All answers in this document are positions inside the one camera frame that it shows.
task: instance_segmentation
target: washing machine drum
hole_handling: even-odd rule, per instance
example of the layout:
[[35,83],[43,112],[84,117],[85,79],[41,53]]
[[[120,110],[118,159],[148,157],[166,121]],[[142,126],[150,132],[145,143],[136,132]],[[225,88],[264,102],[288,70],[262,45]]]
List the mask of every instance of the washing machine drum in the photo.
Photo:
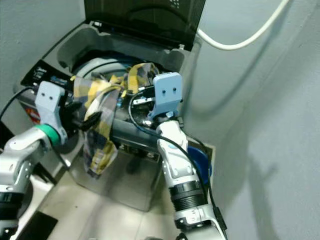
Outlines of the washing machine drum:
[[130,67],[142,62],[131,57],[96,57],[79,66],[75,74],[88,80],[91,77],[110,79],[112,75],[123,76]]

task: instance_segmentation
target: white floor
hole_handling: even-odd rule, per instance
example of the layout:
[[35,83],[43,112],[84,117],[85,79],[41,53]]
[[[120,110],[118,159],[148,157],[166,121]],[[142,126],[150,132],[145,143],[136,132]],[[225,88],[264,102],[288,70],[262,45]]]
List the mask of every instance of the white floor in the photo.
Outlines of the white floor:
[[160,184],[151,210],[142,212],[77,185],[67,172],[40,211],[58,219],[48,240],[174,240],[179,235],[164,184]]

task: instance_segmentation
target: wire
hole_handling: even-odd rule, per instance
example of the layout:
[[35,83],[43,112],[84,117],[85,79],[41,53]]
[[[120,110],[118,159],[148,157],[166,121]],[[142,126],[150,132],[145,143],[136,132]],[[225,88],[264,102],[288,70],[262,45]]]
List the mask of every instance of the wire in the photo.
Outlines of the wire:
[[271,17],[265,22],[265,24],[255,34],[253,34],[247,40],[242,41],[240,43],[233,44],[233,45],[225,45],[225,44],[219,43],[219,42],[213,40],[211,37],[209,37],[200,28],[198,28],[197,34],[199,35],[200,38],[202,38],[209,45],[211,45],[212,47],[215,47],[217,49],[220,49],[220,50],[232,51],[232,50],[244,48],[244,47],[248,46],[249,44],[253,43],[255,40],[257,40],[275,22],[275,20],[279,17],[280,13],[286,7],[286,5],[288,4],[289,1],[290,0],[282,0],[282,2],[279,4],[277,9],[271,15]]
[[129,106],[128,106],[128,113],[129,113],[129,117],[130,117],[130,120],[132,121],[132,123],[134,124],[134,126],[139,129],[140,131],[146,133],[146,134],[149,134],[151,136],[154,136],[154,137],[157,137],[158,139],[161,139],[161,140],[164,140],[168,143],[171,143],[172,145],[174,145],[175,147],[177,147],[190,161],[192,167],[195,169],[195,172],[199,178],[199,182],[200,182],[200,185],[201,185],[201,188],[202,188],[202,191],[203,191],[203,194],[204,194],[204,197],[205,199],[207,199],[207,192],[206,192],[206,188],[205,188],[205,184],[204,184],[204,181],[200,175],[200,171],[196,165],[196,163],[194,162],[194,160],[191,158],[191,156],[179,145],[177,144],[175,141],[172,141],[171,139],[167,138],[167,137],[164,137],[164,136],[161,136],[160,134],[157,134],[155,133],[154,131],[151,131],[151,130],[148,130],[144,127],[141,127],[140,125],[138,125],[138,123],[136,122],[136,120],[133,118],[132,116],[132,112],[131,112],[131,107],[132,107],[132,103],[134,101],[134,99],[139,96],[139,95],[142,95],[143,91],[139,91],[137,92],[130,100],[129,102]]
[[0,120],[3,117],[3,115],[5,114],[5,111],[7,110],[7,108],[10,106],[10,104],[16,99],[16,97],[18,97],[20,94],[24,93],[25,91],[29,90],[29,89],[33,89],[32,86],[26,86],[25,88],[21,89],[20,91],[16,92],[11,98],[10,100],[4,105],[3,109],[1,110],[0,113]]

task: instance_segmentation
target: blue object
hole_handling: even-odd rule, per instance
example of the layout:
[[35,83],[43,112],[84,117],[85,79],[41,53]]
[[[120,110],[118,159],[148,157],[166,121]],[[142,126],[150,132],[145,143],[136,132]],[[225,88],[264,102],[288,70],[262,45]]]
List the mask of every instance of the blue object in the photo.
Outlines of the blue object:
[[[207,155],[201,151],[200,149],[194,147],[194,146],[188,146],[188,154],[195,162],[196,167],[200,171],[200,175],[203,179],[203,183],[208,183],[208,157]],[[212,175],[212,165],[210,163],[209,168],[210,177]]]

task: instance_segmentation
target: washing machine lid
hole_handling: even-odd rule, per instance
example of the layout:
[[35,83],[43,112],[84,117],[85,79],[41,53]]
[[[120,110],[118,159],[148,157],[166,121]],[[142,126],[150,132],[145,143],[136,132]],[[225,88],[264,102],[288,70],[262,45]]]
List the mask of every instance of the washing machine lid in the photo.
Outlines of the washing machine lid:
[[206,0],[84,0],[96,27],[191,50]]

